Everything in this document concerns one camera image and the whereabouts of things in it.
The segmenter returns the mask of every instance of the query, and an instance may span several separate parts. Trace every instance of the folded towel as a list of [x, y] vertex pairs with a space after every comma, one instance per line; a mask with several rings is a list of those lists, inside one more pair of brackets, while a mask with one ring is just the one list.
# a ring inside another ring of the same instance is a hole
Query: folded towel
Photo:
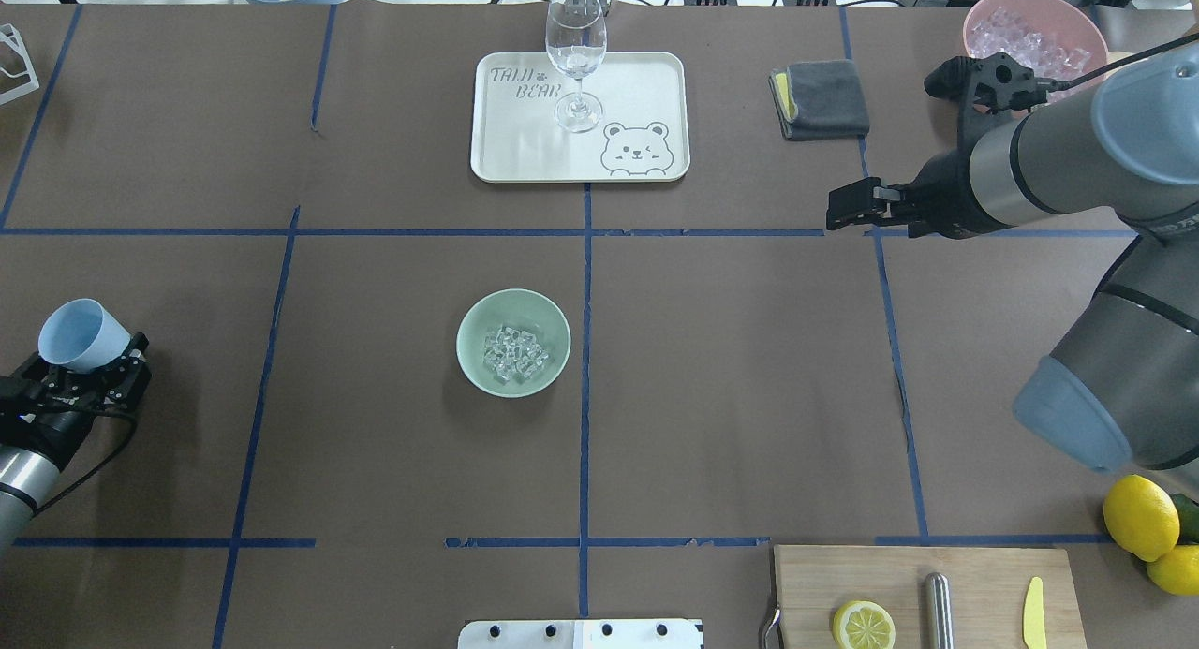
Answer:
[[870, 119], [852, 61], [805, 61], [770, 74], [783, 138], [813, 142], [866, 136]]

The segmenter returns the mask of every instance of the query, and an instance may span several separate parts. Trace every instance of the lemon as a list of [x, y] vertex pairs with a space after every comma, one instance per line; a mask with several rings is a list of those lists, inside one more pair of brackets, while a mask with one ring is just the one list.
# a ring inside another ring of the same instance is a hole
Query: lemon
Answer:
[[879, 605], [854, 600], [837, 609], [832, 635], [840, 649], [891, 649], [896, 643], [896, 624]]
[[1173, 595], [1199, 595], [1199, 546], [1175, 546], [1145, 566], [1149, 578]]
[[1135, 474], [1120, 479], [1108, 491], [1103, 522], [1121, 548], [1146, 563], [1179, 542], [1179, 510], [1170, 495]]

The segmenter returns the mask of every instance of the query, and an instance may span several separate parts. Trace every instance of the yellow knife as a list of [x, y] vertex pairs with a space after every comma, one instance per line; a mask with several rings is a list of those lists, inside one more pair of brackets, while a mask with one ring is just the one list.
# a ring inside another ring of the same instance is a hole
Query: yellow knife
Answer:
[[1032, 577], [1029, 591], [1024, 594], [1024, 644], [1029, 649], [1047, 649], [1046, 607], [1041, 577]]

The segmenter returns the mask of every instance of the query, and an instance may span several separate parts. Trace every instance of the gray robot arm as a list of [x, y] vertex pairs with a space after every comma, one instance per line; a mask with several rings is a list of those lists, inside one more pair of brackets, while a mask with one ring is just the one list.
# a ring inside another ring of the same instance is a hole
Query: gray robot arm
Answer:
[[1111, 206], [1140, 236], [1014, 413], [1089, 468], [1135, 462], [1199, 491], [1199, 47], [1127, 66], [1020, 120], [1006, 110], [1061, 86], [1006, 55], [946, 62], [926, 90], [959, 102], [957, 149], [911, 184], [833, 191], [827, 227], [966, 239]]
[[[133, 413], [150, 383], [143, 355], [147, 345], [146, 337], [137, 333], [119, 356], [89, 372], [50, 365], [34, 353], [12, 375], [0, 377], [0, 557], [31, 518], [95, 475], [132, 439]], [[97, 417], [126, 420], [126, 438], [52, 497]]]

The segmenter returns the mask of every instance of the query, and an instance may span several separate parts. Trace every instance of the blue tape line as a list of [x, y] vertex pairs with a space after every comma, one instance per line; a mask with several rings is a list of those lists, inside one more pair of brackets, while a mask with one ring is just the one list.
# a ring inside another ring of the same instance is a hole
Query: blue tape line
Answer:
[[[844, 7], [837, 8], [840, 14], [840, 36], [845, 46], [845, 59], [854, 59], [852, 43], [849, 34], [849, 18]], [[857, 137], [857, 154], [862, 163], [862, 178], [870, 175], [866, 162], [866, 137]], [[899, 401], [903, 407], [902, 419], [904, 435], [908, 439], [908, 475], [911, 479], [911, 495], [916, 507], [916, 525], [921, 536], [928, 535], [928, 517], [924, 512], [924, 491], [920, 480], [920, 461], [916, 456], [916, 435], [911, 426], [911, 407], [908, 401], [908, 383], [904, 379], [903, 355], [899, 351], [899, 331], [896, 327], [894, 307], [891, 302], [891, 282], [887, 277], [886, 257], [882, 252], [882, 235], [878, 228], [869, 232], [874, 241], [874, 260], [879, 270], [879, 287], [882, 294], [882, 312], [887, 323], [887, 341], [891, 344], [891, 366], [899, 385]]]
[[596, 548], [677, 548], [715, 546], [717, 548], [753, 548], [770, 543], [767, 536], [592, 536]]
[[1049, 543], [1113, 543], [1105, 534], [981, 534], [876, 536], [874, 546], [1040, 546]]
[[579, 618], [588, 618], [591, 529], [591, 184], [583, 184], [583, 384], [579, 432]]
[[854, 46], [849, 41], [849, 17], [845, 16], [845, 7], [838, 5], [837, 13], [840, 14], [840, 44], [845, 48], [845, 59], [854, 61]]
[[857, 155], [862, 160], [862, 178], [864, 179], [870, 175], [870, 170], [866, 166], [866, 137], [863, 136], [857, 137]]
[[887, 319], [887, 341], [891, 344], [891, 366], [894, 368], [896, 381], [899, 384], [899, 401], [903, 407], [903, 429], [908, 439], [908, 475], [911, 479], [911, 494], [916, 504], [916, 525], [921, 536], [928, 535], [928, 516], [924, 512], [924, 491], [920, 480], [920, 461], [916, 456], [916, 434], [911, 426], [911, 407], [908, 401], [908, 381], [904, 379], [903, 354], [899, 351], [899, 331], [896, 329], [896, 313], [891, 302], [891, 282], [887, 277], [886, 257], [882, 253], [882, 238], [873, 233], [874, 260], [879, 269], [879, 286], [882, 293], [882, 312]]
[[281, 228], [0, 228], [4, 235], [25, 236], [273, 236]]
[[30, 536], [13, 541], [23, 548], [315, 548], [317, 539], [205, 539], [161, 536]]
[[231, 539], [237, 548], [315, 548], [317, 539]]
[[[767, 536], [589, 536], [588, 548], [677, 548], [712, 546], [716, 548], [752, 548], [770, 543]], [[446, 548], [574, 548], [573, 536], [471, 536], [446, 539]]]
[[308, 127], [317, 131], [317, 116], [320, 114], [320, 94], [325, 89], [325, 68], [329, 66], [329, 47], [333, 41], [333, 19], [337, 18], [337, 6], [329, 6], [329, 22], [325, 23], [325, 46], [320, 50], [320, 68], [317, 70], [317, 89], [312, 95], [312, 120]]
[[34, 536], [18, 539], [13, 546], [25, 548], [228, 548], [229, 540]]
[[625, 230], [620, 228], [605, 228], [592, 230], [597, 238], [823, 238], [825, 232], [820, 229], [640, 229]]
[[233, 594], [233, 579], [237, 569], [236, 540], [246, 522], [246, 504], [249, 501], [249, 483], [254, 475], [254, 459], [258, 456], [258, 435], [263, 428], [263, 413], [266, 409], [266, 387], [271, 380], [271, 368], [275, 363], [275, 345], [279, 336], [279, 317], [283, 312], [283, 295], [288, 290], [288, 276], [291, 272], [291, 253], [296, 244], [296, 226], [300, 223], [300, 208], [291, 212], [291, 226], [288, 227], [288, 244], [283, 248], [283, 265], [279, 268], [279, 287], [275, 293], [275, 310], [271, 313], [271, 330], [266, 338], [266, 354], [263, 357], [263, 377], [258, 383], [258, 401], [254, 404], [254, 423], [249, 429], [249, 444], [246, 449], [246, 465], [241, 474], [241, 492], [237, 497], [237, 512], [233, 523], [234, 543], [229, 547], [229, 560], [225, 565], [224, 584], [221, 589], [221, 606], [217, 611], [216, 629], [212, 631], [213, 649], [219, 649], [224, 637], [224, 624], [229, 615], [229, 597]]
[[237, 571], [237, 548], [230, 548], [225, 559], [225, 578], [221, 584], [221, 607], [217, 608], [217, 624], [212, 629], [212, 649], [221, 649], [224, 642], [224, 623], [229, 615], [229, 599], [233, 596], [233, 575]]
[[76, 26], [79, 25], [79, 16], [83, 14], [83, 6], [77, 5], [74, 14], [71, 17], [71, 25], [67, 26], [67, 35], [62, 38], [62, 48], [59, 49], [59, 59], [50, 72], [50, 79], [46, 82], [46, 90], [42, 92], [42, 102], [37, 104], [37, 115], [34, 116], [34, 125], [29, 128], [29, 138], [25, 139], [25, 149], [20, 151], [20, 160], [17, 162], [17, 170], [12, 175], [12, 185], [8, 185], [8, 197], [4, 200], [4, 209], [0, 209], [0, 228], [8, 221], [8, 212], [12, 211], [12, 203], [17, 198], [17, 187], [20, 186], [20, 178], [25, 175], [25, 164], [29, 162], [29, 154], [34, 150], [34, 140], [42, 128], [42, 118], [46, 116], [46, 108], [50, 104], [50, 96], [54, 86], [59, 84], [59, 74], [67, 59], [67, 50], [71, 49], [71, 40], [74, 38]]
[[[1110, 230], [1110, 236], [1135, 233]], [[291, 234], [285, 228], [0, 228], [0, 235], [23, 236], [271, 236]], [[302, 238], [582, 238], [585, 230], [572, 228], [297, 228]], [[823, 238], [821, 229], [621, 229], [591, 230], [594, 238]]]
[[249, 445], [246, 450], [246, 465], [241, 475], [241, 492], [237, 497], [237, 513], [234, 517], [233, 536], [241, 537], [246, 522], [246, 504], [249, 500], [249, 482], [254, 475], [254, 459], [258, 455], [258, 435], [263, 428], [263, 413], [266, 409], [266, 387], [271, 380], [271, 368], [275, 365], [275, 344], [279, 336], [279, 317], [283, 313], [283, 295], [288, 290], [288, 276], [291, 272], [291, 253], [296, 244], [296, 223], [300, 222], [300, 208], [291, 212], [291, 226], [288, 228], [288, 244], [283, 248], [283, 265], [279, 268], [279, 286], [275, 292], [275, 308], [271, 313], [271, 329], [266, 337], [266, 354], [263, 357], [263, 377], [258, 383], [258, 401], [254, 403], [254, 423], [249, 429]]
[[574, 536], [471, 536], [446, 539], [446, 548], [578, 548]]
[[489, 229], [489, 228], [302, 228], [303, 238], [400, 236], [400, 238], [582, 238], [574, 229]]

